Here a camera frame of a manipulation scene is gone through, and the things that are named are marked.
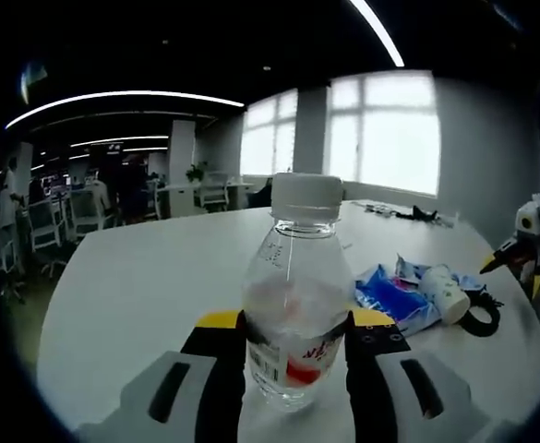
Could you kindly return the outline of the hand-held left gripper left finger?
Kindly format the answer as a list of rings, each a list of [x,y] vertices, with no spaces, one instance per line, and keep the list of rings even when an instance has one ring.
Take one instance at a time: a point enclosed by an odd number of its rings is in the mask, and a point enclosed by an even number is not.
[[[168,351],[121,390],[103,421],[79,428],[81,442],[235,442],[246,391],[246,319],[202,317],[180,351]]]

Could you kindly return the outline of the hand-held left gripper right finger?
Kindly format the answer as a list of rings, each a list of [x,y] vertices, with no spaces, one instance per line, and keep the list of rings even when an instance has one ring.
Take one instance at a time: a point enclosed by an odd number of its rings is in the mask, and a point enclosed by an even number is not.
[[[427,352],[412,350],[394,321],[353,309],[345,322],[346,389],[357,442],[468,442],[468,383]]]

